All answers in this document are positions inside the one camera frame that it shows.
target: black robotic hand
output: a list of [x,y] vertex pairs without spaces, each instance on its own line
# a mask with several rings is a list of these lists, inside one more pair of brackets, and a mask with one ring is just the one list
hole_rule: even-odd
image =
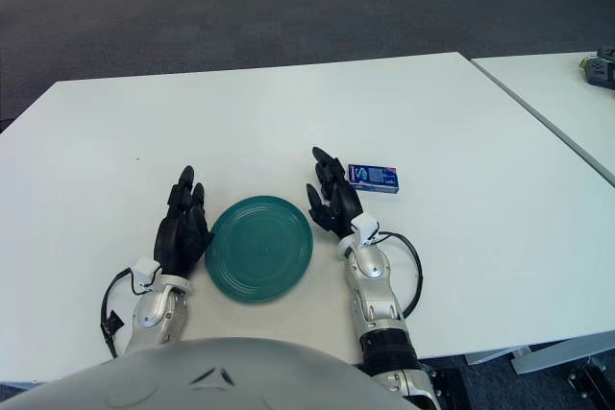
[[169,196],[169,210],[160,222],[154,259],[160,263],[162,273],[188,278],[213,234],[205,221],[205,189],[194,182],[194,169],[186,166]]
[[321,192],[329,205],[323,205],[318,192],[307,185],[307,198],[312,220],[324,230],[332,230],[340,239],[353,233],[350,222],[363,212],[358,194],[344,178],[345,171],[339,159],[329,156],[320,148],[312,148],[316,158],[316,176]]

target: black cable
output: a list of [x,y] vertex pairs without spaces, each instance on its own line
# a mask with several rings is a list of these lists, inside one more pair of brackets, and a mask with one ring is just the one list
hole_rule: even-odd
[[404,309],[404,319],[407,319],[408,316],[412,313],[412,311],[416,307],[416,305],[419,303],[419,300],[421,299],[421,292],[423,291],[423,266],[421,265],[421,259],[419,258],[418,252],[412,245],[412,242],[410,242],[405,236],[398,234],[397,232],[388,232],[388,231],[381,231],[381,234],[383,234],[385,237],[380,239],[377,242],[374,242],[375,244],[380,244],[380,242],[384,242],[389,237],[395,237],[396,239],[401,240],[404,243],[404,245],[406,245],[407,249],[410,250],[412,257],[414,258],[414,263],[416,264],[416,271],[418,273],[418,280],[416,282],[416,291],[414,292],[414,297],[412,298],[412,301],[406,307],[406,309]]
[[109,351],[111,352],[113,358],[117,357],[117,351],[115,350],[115,344],[113,343],[113,334],[115,333],[115,331],[113,330],[112,326],[110,326],[109,319],[107,318],[107,299],[109,298],[109,293],[111,292],[111,288],[113,288],[113,285],[115,285],[115,283],[117,283],[117,281],[121,278],[132,273],[133,272],[131,271],[131,268],[126,268],[124,271],[118,273],[113,278],[113,280],[109,284],[109,287],[107,287],[107,291],[105,292],[105,296],[103,297],[103,302],[100,306],[100,329],[103,331],[105,343],[107,343],[107,347],[109,348]]
[[[158,273],[158,271],[162,269],[161,266],[158,267],[158,269],[156,271],[154,271],[154,275],[152,276],[152,281],[150,283],[146,283],[143,286],[144,287],[151,287],[152,285],[154,285],[154,280],[156,280],[156,274]],[[152,290],[143,290],[142,292],[137,292],[135,290],[135,275],[133,274],[133,271],[131,271],[131,289],[133,290],[133,293],[137,296],[139,295],[145,295],[147,292],[151,292]]]
[[[154,275],[152,276],[152,281],[149,283],[146,283],[143,286],[144,287],[152,286],[154,284],[154,280],[156,280],[156,275],[158,271],[161,269],[162,267],[158,267],[158,269],[154,271]],[[107,317],[107,299],[109,298],[109,293],[111,292],[111,288],[113,288],[113,285],[115,285],[115,283],[117,283],[118,280],[127,276],[128,274],[131,275],[131,290],[133,290],[133,293],[135,295],[137,296],[144,295],[147,292],[151,291],[151,290],[143,290],[142,292],[137,292],[135,290],[135,274],[133,273],[131,268],[126,268],[121,273],[116,274],[113,280],[111,281],[111,283],[109,284],[109,287],[107,287],[107,291],[105,292],[105,296],[103,297],[103,302],[100,307],[100,328],[103,331],[103,337],[105,338],[105,343],[107,343],[107,347],[109,348],[109,351],[111,352],[111,355],[113,356],[113,358],[117,357],[117,351],[115,350],[115,344],[113,342],[113,335],[120,327],[124,325],[124,323],[117,316],[117,314],[115,314],[113,311],[111,312],[111,315]]]

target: table leg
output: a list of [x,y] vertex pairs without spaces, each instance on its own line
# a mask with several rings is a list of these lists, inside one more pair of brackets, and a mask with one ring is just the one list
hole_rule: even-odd
[[465,360],[468,365],[483,364],[484,362],[488,362],[490,360],[497,359],[498,357],[502,357],[503,355],[510,354],[518,348],[518,346],[515,346],[514,348],[506,348],[503,350],[485,350],[483,352],[473,352],[471,354],[465,354]]
[[515,357],[511,363],[517,374],[529,374],[612,349],[615,349],[615,331],[607,331],[562,341]]

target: silver robotic forearm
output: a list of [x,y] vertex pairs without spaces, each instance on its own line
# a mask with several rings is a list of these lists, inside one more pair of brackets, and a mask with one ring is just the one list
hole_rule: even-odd
[[177,340],[187,316],[190,282],[161,275],[139,299],[133,314],[133,335],[126,354]]
[[363,352],[363,370],[421,408],[439,410],[430,377],[419,364],[391,289],[390,264],[377,245],[378,222],[361,213],[351,224],[354,233],[339,242],[338,257],[346,259],[345,276],[353,294],[353,321]]

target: white connector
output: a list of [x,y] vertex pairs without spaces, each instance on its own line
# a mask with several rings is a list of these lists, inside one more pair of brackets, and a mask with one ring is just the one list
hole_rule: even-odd
[[361,213],[350,224],[355,231],[358,247],[370,245],[378,237],[378,221],[369,213]]
[[142,256],[139,261],[131,268],[136,282],[141,285],[147,285],[152,283],[154,274],[159,269],[160,263],[155,259]]

